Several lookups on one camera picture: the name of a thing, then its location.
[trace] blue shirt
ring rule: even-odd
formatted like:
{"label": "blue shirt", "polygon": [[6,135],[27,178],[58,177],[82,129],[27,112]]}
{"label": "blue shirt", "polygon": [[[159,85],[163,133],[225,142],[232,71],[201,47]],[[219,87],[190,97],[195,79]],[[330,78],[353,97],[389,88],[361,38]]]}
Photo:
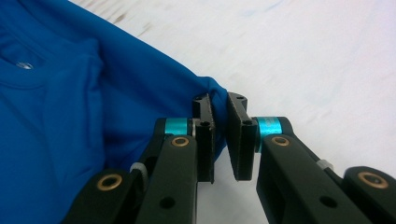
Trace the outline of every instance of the blue shirt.
{"label": "blue shirt", "polygon": [[67,1],[0,2],[0,223],[57,223],[91,176],[129,169],[157,118],[226,90]]}

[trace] blue fabric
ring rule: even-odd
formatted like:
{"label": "blue fabric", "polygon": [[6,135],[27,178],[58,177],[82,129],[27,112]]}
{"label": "blue fabric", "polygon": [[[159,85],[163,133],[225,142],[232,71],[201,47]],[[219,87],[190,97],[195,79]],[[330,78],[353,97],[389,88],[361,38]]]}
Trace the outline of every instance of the blue fabric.
{"label": "blue fabric", "polygon": [[129,169],[157,118],[226,90],[67,1],[0,2],[0,223],[57,223],[100,170]]}

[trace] screw hole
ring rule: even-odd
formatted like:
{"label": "screw hole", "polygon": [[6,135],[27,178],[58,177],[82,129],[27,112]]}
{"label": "screw hole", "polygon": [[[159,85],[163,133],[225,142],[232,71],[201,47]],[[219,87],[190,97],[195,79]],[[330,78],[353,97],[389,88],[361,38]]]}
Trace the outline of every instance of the screw hole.
{"label": "screw hole", "polygon": [[176,137],[174,140],[172,140],[172,145],[175,147],[184,147],[189,144],[189,139],[185,137]]}
{"label": "screw hole", "polygon": [[358,177],[363,183],[375,189],[387,189],[389,186],[386,179],[371,172],[360,172]]}
{"label": "screw hole", "polygon": [[122,182],[122,176],[111,174],[103,176],[97,183],[97,188],[101,191],[116,189]]}
{"label": "screw hole", "polygon": [[273,137],[271,141],[279,146],[286,147],[290,144],[289,140],[284,137]]}
{"label": "screw hole", "polygon": [[328,196],[321,196],[319,198],[320,202],[323,203],[325,206],[330,207],[330,208],[335,208],[337,207],[337,202]]}
{"label": "screw hole", "polygon": [[170,209],[176,204],[175,199],[172,197],[165,197],[160,201],[160,207],[164,209]]}

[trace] black plastic part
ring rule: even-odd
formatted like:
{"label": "black plastic part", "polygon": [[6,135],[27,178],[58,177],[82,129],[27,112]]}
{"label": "black plastic part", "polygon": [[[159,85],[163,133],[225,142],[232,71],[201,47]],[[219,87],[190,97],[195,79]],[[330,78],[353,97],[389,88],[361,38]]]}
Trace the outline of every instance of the black plastic part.
{"label": "black plastic part", "polygon": [[148,176],[152,175],[155,164],[161,153],[163,139],[167,136],[165,134],[166,119],[157,119],[154,127],[153,135],[146,147],[145,151],[139,158],[139,162],[144,163],[148,170]]}
{"label": "black plastic part", "polygon": [[198,181],[215,180],[216,126],[209,94],[197,96],[192,101],[195,139],[198,145]]}
{"label": "black plastic part", "polygon": [[[274,137],[286,139],[281,146]],[[257,192],[270,223],[371,223],[299,141],[264,137]]]}
{"label": "black plastic part", "polygon": [[227,145],[236,180],[251,180],[258,124],[247,114],[248,99],[229,92]]}
{"label": "black plastic part", "polygon": [[187,119],[187,135],[188,136],[192,136],[193,128],[194,128],[194,120]]}
{"label": "black plastic part", "polygon": [[[178,137],[188,139],[188,144],[173,145]],[[135,224],[195,223],[196,153],[197,145],[192,137],[166,138]]]}
{"label": "black plastic part", "polygon": [[288,135],[292,138],[294,138],[299,144],[300,146],[306,151],[306,153],[308,153],[308,155],[312,158],[312,160],[314,161],[319,161],[320,158],[314,153],[312,152],[295,134],[293,131],[293,128],[291,126],[290,121],[285,118],[285,117],[278,117],[280,125],[282,126],[282,133],[285,135]]}
{"label": "black plastic part", "polygon": [[[98,188],[100,180],[112,175],[120,176],[120,184],[110,190]],[[134,223],[138,200],[143,195],[142,179],[138,172],[129,174],[122,170],[108,169],[93,176],[74,200],[63,224],[75,223]]]}
{"label": "black plastic part", "polygon": [[396,180],[369,167],[346,170],[344,192],[373,223],[396,223]]}

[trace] white surface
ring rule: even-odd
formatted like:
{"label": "white surface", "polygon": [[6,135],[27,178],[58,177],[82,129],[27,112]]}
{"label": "white surface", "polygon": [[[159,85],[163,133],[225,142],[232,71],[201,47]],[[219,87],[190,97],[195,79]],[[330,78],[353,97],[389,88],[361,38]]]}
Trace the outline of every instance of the white surface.
{"label": "white surface", "polygon": [[[289,118],[340,176],[396,177],[395,1],[73,2],[245,95],[250,116]],[[198,224],[266,223],[255,184],[236,183],[224,150],[215,184],[199,184]]]}

